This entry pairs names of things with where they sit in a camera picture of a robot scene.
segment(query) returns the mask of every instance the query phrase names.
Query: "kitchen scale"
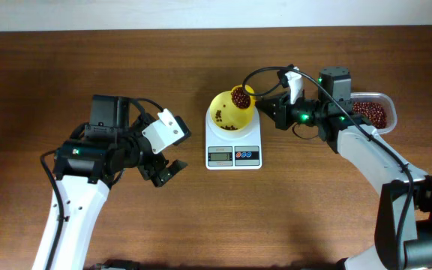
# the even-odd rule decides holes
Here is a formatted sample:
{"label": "kitchen scale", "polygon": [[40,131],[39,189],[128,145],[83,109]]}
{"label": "kitchen scale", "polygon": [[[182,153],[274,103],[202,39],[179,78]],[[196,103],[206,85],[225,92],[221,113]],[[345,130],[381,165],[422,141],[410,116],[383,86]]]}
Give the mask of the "kitchen scale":
{"label": "kitchen scale", "polygon": [[260,114],[256,107],[251,122],[241,130],[224,130],[215,124],[211,107],[206,113],[206,167],[209,170],[261,168]]}

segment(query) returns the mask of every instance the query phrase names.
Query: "white wall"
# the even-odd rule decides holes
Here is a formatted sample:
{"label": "white wall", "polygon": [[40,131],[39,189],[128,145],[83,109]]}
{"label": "white wall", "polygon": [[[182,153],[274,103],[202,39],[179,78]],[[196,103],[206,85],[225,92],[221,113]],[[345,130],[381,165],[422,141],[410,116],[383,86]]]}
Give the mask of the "white wall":
{"label": "white wall", "polygon": [[0,0],[0,31],[432,24],[432,0]]}

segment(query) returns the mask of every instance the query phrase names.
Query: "scoop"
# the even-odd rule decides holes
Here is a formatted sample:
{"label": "scoop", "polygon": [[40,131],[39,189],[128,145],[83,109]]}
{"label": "scoop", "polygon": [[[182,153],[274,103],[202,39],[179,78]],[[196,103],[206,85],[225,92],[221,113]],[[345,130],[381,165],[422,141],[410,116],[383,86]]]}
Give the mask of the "scoop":
{"label": "scoop", "polygon": [[[209,113],[211,114],[211,119],[214,124],[228,132],[238,132],[243,128],[246,128],[246,126],[248,126],[253,119],[254,104],[256,103],[255,97],[250,96],[251,102],[249,107],[246,109],[238,108],[231,99],[231,92],[241,87],[242,85],[237,85],[233,87],[231,91],[224,91],[220,93],[213,99],[211,105],[209,105]],[[251,94],[254,93],[254,90],[249,85],[246,85],[246,90]],[[233,126],[237,129],[226,130],[223,128],[226,126]]]}

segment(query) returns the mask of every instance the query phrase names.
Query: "white bracket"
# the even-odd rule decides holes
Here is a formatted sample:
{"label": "white bracket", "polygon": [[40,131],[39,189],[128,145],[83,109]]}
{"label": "white bracket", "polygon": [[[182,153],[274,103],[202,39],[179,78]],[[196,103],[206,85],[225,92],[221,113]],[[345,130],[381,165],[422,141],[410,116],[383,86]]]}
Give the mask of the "white bracket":
{"label": "white bracket", "polygon": [[289,88],[291,89],[290,103],[294,104],[303,93],[303,76],[292,71],[287,72],[285,75],[288,78]]}
{"label": "white bracket", "polygon": [[168,109],[159,112],[157,116],[159,120],[152,122],[142,131],[142,135],[149,140],[155,154],[163,151],[184,136],[183,130]]}
{"label": "white bracket", "polygon": [[[80,270],[84,267],[89,240],[110,189],[101,180],[89,184],[87,177],[65,175],[56,181],[63,202],[61,236],[49,269]],[[32,270],[44,270],[58,226],[59,207],[54,191],[51,208]]]}
{"label": "white bracket", "polygon": [[[381,138],[374,126],[366,124],[361,124],[360,126],[398,156],[403,164],[409,164],[408,169],[414,182],[426,179],[428,173],[412,165],[404,157],[401,157],[399,153]],[[337,135],[337,152],[363,174],[379,195],[381,195],[381,189],[384,184],[390,183],[393,180],[409,181],[395,159],[375,142],[368,141],[368,138],[355,126],[350,126],[345,130],[339,131]]]}

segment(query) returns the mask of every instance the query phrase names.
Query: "clear plastic container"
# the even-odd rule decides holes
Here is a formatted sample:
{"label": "clear plastic container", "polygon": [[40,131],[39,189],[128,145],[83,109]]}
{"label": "clear plastic container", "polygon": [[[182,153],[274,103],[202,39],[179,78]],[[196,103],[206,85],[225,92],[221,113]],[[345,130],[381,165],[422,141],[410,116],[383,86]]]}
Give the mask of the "clear plastic container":
{"label": "clear plastic container", "polygon": [[390,97],[382,93],[351,93],[353,102],[374,102],[381,104],[386,114],[386,127],[378,129],[379,134],[387,134],[395,129],[398,123],[398,116],[396,115],[395,104]]}

